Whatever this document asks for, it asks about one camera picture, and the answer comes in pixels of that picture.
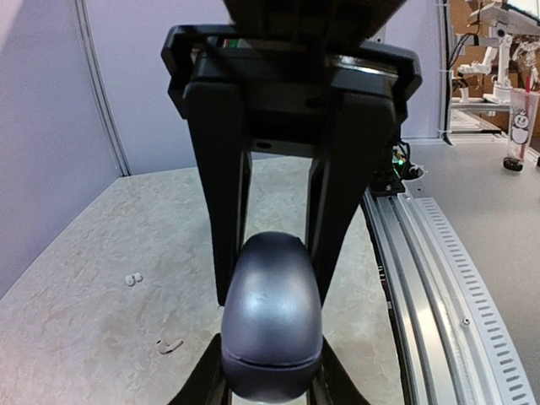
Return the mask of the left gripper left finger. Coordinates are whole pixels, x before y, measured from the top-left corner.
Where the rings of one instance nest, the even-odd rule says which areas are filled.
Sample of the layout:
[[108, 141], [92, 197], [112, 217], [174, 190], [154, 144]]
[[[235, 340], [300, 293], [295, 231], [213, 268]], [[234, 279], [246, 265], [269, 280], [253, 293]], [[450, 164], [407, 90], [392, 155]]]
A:
[[221, 358], [221, 334], [217, 333], [169, 405], [229, 405], [230, 388]]

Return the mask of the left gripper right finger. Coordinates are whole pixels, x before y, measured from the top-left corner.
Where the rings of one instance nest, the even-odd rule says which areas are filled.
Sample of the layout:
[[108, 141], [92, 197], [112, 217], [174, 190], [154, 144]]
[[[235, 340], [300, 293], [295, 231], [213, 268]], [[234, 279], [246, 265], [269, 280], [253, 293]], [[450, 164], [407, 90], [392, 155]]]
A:
[[310, 384], [310, 405], [370, 405], [325, 338], [319, 368]]

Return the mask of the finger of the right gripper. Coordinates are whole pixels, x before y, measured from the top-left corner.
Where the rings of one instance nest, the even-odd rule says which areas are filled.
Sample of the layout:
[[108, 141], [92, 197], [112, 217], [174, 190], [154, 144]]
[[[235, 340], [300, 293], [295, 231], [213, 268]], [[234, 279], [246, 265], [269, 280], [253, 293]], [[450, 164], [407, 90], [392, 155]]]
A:
[[308, 182], [305, 242], [321, 301], [351, 220], [395, 127], [393, 101], [343, 95], [321, 136]]
[[251, 182], [246, 108], [235, 84], [190, 84], [185, 102], [210, 218], [218, 303], [224, 305], [246, 228]]

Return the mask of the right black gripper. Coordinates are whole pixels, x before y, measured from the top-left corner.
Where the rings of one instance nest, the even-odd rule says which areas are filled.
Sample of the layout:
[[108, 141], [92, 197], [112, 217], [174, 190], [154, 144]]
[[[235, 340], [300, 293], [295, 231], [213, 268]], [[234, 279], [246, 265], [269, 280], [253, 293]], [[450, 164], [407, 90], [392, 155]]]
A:
[[168, 93], [197, 155], [312, 158], [346, 94], [392, 102], [397, 123], [422, 83], [418, 55], [366, 41], [326, 54], [258, 40], [228, 25], [177, 25], [161, 57]]

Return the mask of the white stem earbud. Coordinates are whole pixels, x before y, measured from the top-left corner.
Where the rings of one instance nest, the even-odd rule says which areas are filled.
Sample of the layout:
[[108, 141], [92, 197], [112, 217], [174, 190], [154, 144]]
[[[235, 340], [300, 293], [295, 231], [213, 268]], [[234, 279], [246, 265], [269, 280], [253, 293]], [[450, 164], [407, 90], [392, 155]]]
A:
[[183, 343], [184, 341], [181, 338], [174, 340], [172, 343], [167, 343], [165, 340], [160, 339], [156, 342], [155, 347], [160, 354], [170, 354], [177, 350]]

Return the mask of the blue earbud charging case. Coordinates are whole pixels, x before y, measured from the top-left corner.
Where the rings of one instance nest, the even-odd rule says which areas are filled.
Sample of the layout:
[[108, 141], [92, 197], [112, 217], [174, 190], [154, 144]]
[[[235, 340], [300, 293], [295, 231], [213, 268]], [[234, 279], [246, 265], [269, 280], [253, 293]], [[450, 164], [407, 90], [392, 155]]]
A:
[[221, 362], [231, 390], [253, 402], [302, 396], [323, 346], [321, 301], [300, 238], [268, 231], [243, 246], [226, 297]]

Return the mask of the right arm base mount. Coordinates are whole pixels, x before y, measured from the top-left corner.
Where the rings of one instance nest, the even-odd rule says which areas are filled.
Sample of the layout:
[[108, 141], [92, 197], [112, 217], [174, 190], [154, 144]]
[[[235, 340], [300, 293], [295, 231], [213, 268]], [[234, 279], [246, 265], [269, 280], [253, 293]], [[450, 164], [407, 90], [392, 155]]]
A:
[[417, 180], [424, 169], [411, 160], [411, 146], [402, 140], [388, 144], [370, 182], [373, 197], [391, 197], [405, 192], [404, 181]]

